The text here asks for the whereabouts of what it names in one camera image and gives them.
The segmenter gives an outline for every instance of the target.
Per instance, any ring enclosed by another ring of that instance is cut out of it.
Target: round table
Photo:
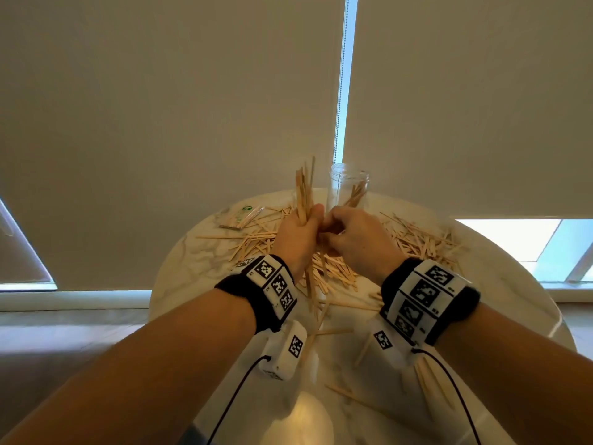
[[[237,203],[252,206],[286,206],[293,191],[268,193]],[[324,203],[325,189],[315,189],[315,202]],[[365,209],[379,215],[394,212],[419,227],[434,232],[452,228],[466,247],[459,256],[464,275],[482,292],[482,300],[511,319],[575,350],[572,336],[557,306],[541,285],[510,255],[480,234],[450,218],[407,201],[369,193]],[[227,239],[197,239],[197,235],[236,235],[218,228],[229,209],[213,214],[193,227],[173,247],[159,270],[150,299],[152,320],[176,306],[213,288],[231,269]],[[343,293],[345,298],[368,301],[367,293],[378,288],[359,278],[358,292]],[[315,329],[307,303],[301,300],[291,318],[300,321],[309,333]],[[367,336],[367,320],[373,311],[332,306],[323,328],[354,329],[354,333],[318,336],[292,380],[277,381],[255,370],[235,399],[217,433],[218,444],[344,444],[393,445],[420,443],[474,443],[471,429],[460,405],[451,409],[432,386],[434,396],[425,397],[413,368],[396,371],[373,347],[357,368],[353,361]],[[257,359],[269,332],[256,335],[202,408],[195,425],[206,436],[230,400],[248,367]],[[514,443],[485,410],[461,379],[452,372],[468,404],[484,444]],[[449,384],[437,375],[444,387]],[[434,441],[411,431],[367,407],[327,389],[325,383],[347,389],[361,399],[413,418],[442,434]]]

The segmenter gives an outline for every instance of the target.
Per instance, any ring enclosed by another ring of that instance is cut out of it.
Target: person
[[[346,207],[324,217],[322,205],[303,226],[287,216],[272,254],[302,275],[318,240],[378,285],[405,259],[376,217]],[[115,344],[0,443],[174,444],[258,321],[247,299],[208,291]],[[519,445],[591,443],[593,362],[484,303],[435,348]]]

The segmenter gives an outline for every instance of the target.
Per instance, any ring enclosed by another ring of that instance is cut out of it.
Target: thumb
[[[343,234],[334,234],[332,232],[322,232],[319,235],[322,245],[325,248],[333,248],[340,255],[345,245],[346,238]]]
[[[315,206],[311,208],[311,216],[307,221],[306,228],[309,229],[315,235],[317,234],[319,225],[321,225],[323,222],[324,211],[325,208],[321,203],[317,203]]]

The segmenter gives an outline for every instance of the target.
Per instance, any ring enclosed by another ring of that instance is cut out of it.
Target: tiled floor
[[[578,351],[593,359],[593,304],[560,310]],[[145,309],[0,313],[0,437],[147,319]]]

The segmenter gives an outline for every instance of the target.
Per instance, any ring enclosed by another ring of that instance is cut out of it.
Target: jar
[[[327,188],[326,212],[334,206],[343,206],[352,201],[364,209],[367,204],[369,174],[352,164],[333,164],[330,170],[330,185]]]

